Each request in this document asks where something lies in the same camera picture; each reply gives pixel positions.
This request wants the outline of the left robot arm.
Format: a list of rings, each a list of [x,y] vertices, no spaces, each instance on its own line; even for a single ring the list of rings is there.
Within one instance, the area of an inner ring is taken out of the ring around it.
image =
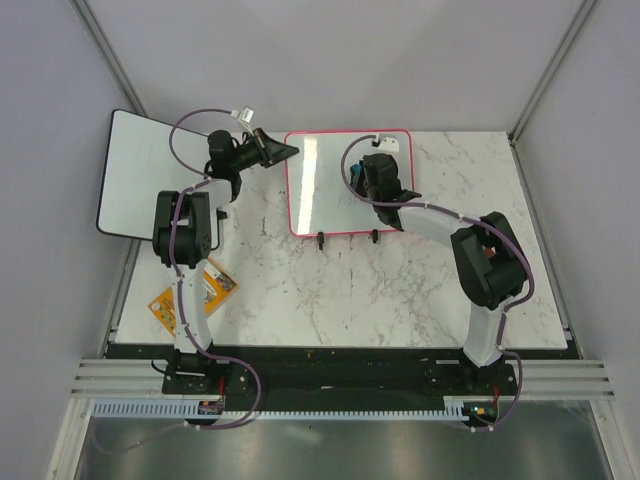
[[[271,168],[300,149],[271,138],[260,128],[245,132],[241,141],[226,130],[216,130],[208,135],[207,145],[209,160],[196,172],[196,183],[181,191],[158,193],[152,247],[173,272],[174,350],[180,356],[229,362],[229,357],[212,353],[204,306],[204,271],[213,240],[211,212],[238,198],[243,171],[256,165]]]

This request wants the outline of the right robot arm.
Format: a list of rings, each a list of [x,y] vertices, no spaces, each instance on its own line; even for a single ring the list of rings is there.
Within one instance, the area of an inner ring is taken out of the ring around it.
[[[452,251],[460,287],[471,303],[463,345],[470,361],[458,368],[457,377],[465,391],[483,392],[494,381],[491,364],[502,355],[506,314],[526,302],[535,288],[531,266],[507,217],[498,211],[470,217],[422,201],[419,193],[402,187],[390,154],[366,155],[342,176],[351,193],[370,205],[384,225]],[[521,297],[525,285],[530,291]]]

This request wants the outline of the pink framed whiteboard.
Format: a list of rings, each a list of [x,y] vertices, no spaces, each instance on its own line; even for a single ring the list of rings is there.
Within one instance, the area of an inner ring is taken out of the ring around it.
[[[384,150],[373,142],[390,139],[390,154],[407,189],[415,187],[411,134],[403,129],[293,131],[284,143],[298,149],[285,161],[290,232],[299,238],[387,233],[373,207],[358,200],[344,185],[342,172],[363,156]]]

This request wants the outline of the blue bone-shaped eraser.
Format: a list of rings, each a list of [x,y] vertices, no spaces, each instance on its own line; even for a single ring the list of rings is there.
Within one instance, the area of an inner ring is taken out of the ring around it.
[[[354,190],[354,191],[358,191],[360,189],[360,183],[361,183],[361,173],[362,173],[362,166],[357,163],[357,164],[352,164],[349,167],[349,173],[350,173],[350,187]]]

